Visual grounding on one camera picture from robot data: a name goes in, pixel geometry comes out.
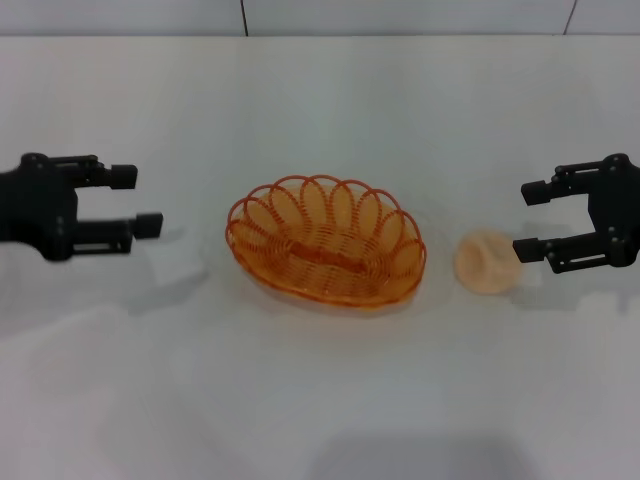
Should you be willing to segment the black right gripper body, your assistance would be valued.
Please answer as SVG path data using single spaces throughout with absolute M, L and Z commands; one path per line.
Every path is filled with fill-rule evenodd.
M 639 168 L 626 154 L 603 160 L 588 194 L 588 213 L 614 267 L 627 267 L 639 253 Z

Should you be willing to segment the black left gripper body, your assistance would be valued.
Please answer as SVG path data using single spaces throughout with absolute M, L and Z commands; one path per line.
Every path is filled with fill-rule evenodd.
M 77 254 L 78 197 L 74 176 L 83 158 L 24 154 L 1 174 L 1 241 L 27 245 L 50 262 Z

